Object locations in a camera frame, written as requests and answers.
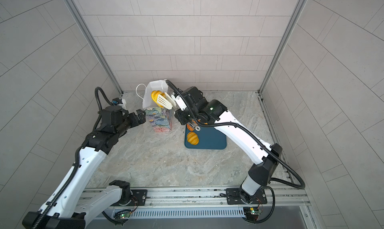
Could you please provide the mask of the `floral paper bag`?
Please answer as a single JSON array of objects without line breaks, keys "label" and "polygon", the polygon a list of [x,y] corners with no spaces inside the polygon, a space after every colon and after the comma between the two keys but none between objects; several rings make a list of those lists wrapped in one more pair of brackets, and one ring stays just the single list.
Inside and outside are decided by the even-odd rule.
[{"label": "floral paper bag", "polygon": [[152,81],[148,85],[139,84],[136,95],[142,100],[142,108],[146,113],[146,120],[155,132],[170,132],[172,130],[171,110],[158,105],[155,95],[165,97],[169,87],[165,80]]}]

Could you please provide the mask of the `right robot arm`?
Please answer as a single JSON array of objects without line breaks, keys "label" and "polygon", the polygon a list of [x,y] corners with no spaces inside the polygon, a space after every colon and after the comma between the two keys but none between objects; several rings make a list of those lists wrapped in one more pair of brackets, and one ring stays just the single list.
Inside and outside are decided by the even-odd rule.
[{"label": "right robot arm", "polygon": [[256,199],[256,193],[268,185],[281,162],[282,148],[261,140],[244,127],[218,100],[207,101],[196,87],[181,91],[172,87],[173,99],[179,109],[175,117],[185,125],[195,121],[200,127],[213,127],[236,143],[251,159],[253,166],[240,187],[240,198],[246,204]]}]

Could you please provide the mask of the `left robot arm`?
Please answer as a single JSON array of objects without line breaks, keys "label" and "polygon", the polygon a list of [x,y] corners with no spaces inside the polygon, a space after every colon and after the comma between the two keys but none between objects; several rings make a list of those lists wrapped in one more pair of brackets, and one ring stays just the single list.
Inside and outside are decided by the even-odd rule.
[{"label": "left robot arm", "polygon": [[84,229],[113,204],[128,205],[138,200],[130,183],[115,180],[84,205],[77,203],[92,175],[127,130],[146,121],[142,109],[129,113],[119,105],[108,106],[99,113],[101,126],[87,135],[76,149],[75,162],[58,188],[36,212],[28,212],[22,221],[26,229]]}]

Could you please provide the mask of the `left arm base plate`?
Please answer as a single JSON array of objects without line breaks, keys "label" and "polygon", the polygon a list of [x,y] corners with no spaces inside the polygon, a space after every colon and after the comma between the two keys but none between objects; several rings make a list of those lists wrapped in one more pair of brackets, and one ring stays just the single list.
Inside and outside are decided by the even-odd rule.
[{"label": "left arm base plate", "polygon": [[147,199],[147,190],[130,190],[118,202],[122,207],[144,206]]}]

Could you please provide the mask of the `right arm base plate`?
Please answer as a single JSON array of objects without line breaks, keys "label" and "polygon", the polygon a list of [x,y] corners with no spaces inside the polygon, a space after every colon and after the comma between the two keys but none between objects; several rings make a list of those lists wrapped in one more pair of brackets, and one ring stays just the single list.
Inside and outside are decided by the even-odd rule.
[{"label": "right arm base plate", "polygon": [[251,196],[251,200],[246,202],[241,198],[240,188],[227,188],[224,194],[227,199],[228,205],[266,205],[268,203],[264,189],[258,189],[256,193]]}]

